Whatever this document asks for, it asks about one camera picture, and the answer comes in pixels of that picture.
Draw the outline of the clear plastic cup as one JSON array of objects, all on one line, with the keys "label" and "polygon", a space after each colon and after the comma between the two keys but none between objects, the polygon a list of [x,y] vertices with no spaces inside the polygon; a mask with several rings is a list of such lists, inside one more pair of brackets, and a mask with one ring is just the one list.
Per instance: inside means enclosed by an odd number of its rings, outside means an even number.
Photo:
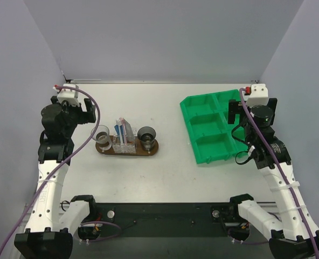
[{"label": "clear plastic cup", "polygon": [[107,151],[112,147],[112,140],[109,134],[109,128],[105,125],[99,125],[93,134],[93,140],[96,143],[96,147],[101,152]]}]

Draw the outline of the pink toothbrush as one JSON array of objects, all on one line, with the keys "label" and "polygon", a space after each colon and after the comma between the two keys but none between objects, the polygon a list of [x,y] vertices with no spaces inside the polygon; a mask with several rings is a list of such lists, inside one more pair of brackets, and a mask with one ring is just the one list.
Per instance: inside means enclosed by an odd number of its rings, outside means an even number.
[{"label": "pink toothbrush", "polygon": [[121,122],[122,129],[123,129],[123,142],[126,145],[127,144],[127,131],[126,131],[124,118],[120,118],[120,122]]}]

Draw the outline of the clear acrylic organizer box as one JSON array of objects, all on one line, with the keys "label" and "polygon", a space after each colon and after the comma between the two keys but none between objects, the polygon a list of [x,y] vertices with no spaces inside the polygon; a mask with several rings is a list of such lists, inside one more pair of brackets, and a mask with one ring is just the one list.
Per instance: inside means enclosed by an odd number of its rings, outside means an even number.
[{"label": "clear acrylic organizer box", "polygon": [[121,143],[120,137],[117,134],[113,135],[112,148],[116,154],[136,154],[136,148],[137,148],[137,136],[136,136],[137,130],[136,130],[136,128],[132,128],[132,132],[134,135],[134,140],[129,141],[127,139],[126,144]]}]

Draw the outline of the black cylindrical cup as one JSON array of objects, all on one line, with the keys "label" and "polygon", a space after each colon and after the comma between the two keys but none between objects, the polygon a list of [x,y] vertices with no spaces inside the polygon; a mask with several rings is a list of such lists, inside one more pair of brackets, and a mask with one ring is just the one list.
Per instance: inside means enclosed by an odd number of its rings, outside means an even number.
[{"label": "black cylindrical cup", "polygon": [[150,151],[155,144],[156,131],[150,126],[144,126],[138,130],[137,138],[143,148]]}]

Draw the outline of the blue white toothpaste tube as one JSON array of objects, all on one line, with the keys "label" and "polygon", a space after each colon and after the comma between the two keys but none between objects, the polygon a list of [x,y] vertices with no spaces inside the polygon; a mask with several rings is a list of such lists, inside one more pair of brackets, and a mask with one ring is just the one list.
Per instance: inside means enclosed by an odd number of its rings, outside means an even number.
[{"label": "blue white toothpaste tube", "polygon": [[120,139],[120,143],[123,143],[123,140],[122,140],[122,132],[121,132],[121,129],[122,129],[122,125],[121,125],[121,122],[120,120],[116,120],[116,123],[115,123],[115,126],[114,126],[114,129]]}]

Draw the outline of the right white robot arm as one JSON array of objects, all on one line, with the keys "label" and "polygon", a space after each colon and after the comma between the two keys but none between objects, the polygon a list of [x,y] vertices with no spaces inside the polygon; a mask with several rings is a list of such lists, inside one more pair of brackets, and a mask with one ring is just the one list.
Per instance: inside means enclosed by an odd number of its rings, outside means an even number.
[{"label": "right white robot arm", "polygon": [[310,258],[319,256],[319,227],[311,218],[295,179],[291,157],[285,144],[275,136],[272,124],[277,99],[267,105],[247,107],[245,102],[228,102],[228,123],[240,116],[232,130],[244,129],[248,160],[254,160],[271,191],[279,217],[256,205],[250,195],[232,197],[235,212],[253,225],[267,239],[275,258]]}]

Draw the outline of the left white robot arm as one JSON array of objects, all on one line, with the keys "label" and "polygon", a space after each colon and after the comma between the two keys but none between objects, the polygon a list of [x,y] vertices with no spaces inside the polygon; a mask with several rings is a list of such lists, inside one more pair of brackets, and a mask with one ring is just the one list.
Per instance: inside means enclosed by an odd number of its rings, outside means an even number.
[{"label": "left white robot arm", "polygon": [[69,258],[73,234],[84,220],[96,219],[98,209],[93,196],[79,196],[73,207],[59,214],[59,202],[71,159],[77,154],[72,135],[78,125],[99,122],[92,98],[84,100],[86,110],[77,98],[53,96],[51,104],[41,111],[44,128],[38,150],[38,184],[31,201],[29,220],[23,233],[16,234],[14,245],[24,258]]}]

